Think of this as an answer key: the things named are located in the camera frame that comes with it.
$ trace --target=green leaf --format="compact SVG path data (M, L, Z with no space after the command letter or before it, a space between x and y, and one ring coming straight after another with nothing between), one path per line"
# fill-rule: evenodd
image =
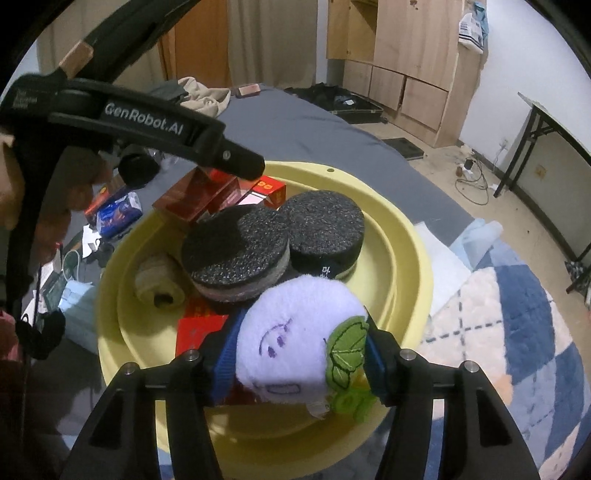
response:
M344 370L341 370L336 365L332 368L331 372L332 384L337 385L341 390L347 390L349 388L350 376Z
M336 365L349 373L353 373L363 365L363 350L361 349L347 351L333 350L330 355Z
M363 366L367 330L364 317L350 317L331 333L326 342L326 379L334 390L349 388L351 374Z

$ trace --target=cardboard box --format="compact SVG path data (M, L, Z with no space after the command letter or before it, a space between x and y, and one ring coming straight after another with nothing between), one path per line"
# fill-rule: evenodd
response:
M285 203L286 186L282 181L263 175L239 205L264 205L277 210Z
M153 204L154 209L181 228L239 202L239 180L219 170L194 168Z

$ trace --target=snack package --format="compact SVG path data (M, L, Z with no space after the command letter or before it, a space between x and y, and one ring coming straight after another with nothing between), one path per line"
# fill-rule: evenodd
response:
M96 214L96 229L103 238L121 233L142 216L138 194L129 192L118 200L102 206Z
M153 204L167 219L188 229L192 223L235 205L249 184L213 168L195 168L168 189Z
M121 198L128 191L127 185L121 178L121 175L115 175L107 183L105 183L99 190L99 193L92 199L92 203L85 210L84 215L89 225L94 227L96 225L96 212L99 211L106 203Z
M285 183L263 175L240 202L239 205L264 205L277 210L285 203Z

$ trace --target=wooden door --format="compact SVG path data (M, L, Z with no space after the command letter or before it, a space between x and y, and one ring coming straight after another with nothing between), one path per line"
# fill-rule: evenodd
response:
M346 59L349 38L349 0L329 0L326 58Z
M371 74L369 98L392 110L398 110L403 85L404 75L374 67Z
M358 61L345 61L345 73L343 75L344 88L367 97L369 94L370 78L371 65Z
M418 80L407 79L400 113L437 130L441 123L446 101L447 92L445 90Z
M463 0L380 0L374 65L449 90L462 8Z
M208 87L229 87L226 0L201 0L160 41L167 78L195 77Z

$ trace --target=gray bed sheet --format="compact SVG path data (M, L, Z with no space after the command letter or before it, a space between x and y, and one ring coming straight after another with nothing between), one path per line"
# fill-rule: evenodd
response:
M265 88L259 96L232 99L220 116L226 135L267 160L311 161L354 175L400 208L413 222L450 245L472 221L457 203L417 173L382 141L338 117L280 90ZM144 211L194 167L180 160L138 192ZM84 224L73 218L69 235ZM89 265L83 281L98 281ZM33 366L28 412L30 424L45 444L52 463L67 456L72 437L80 432L104 389L97 356L64 340L44 362Z
M275 89L232 99L219 117L231 140L267 160L311 161L343 170L383 195L446 245L472 217L392 147L336 115Z

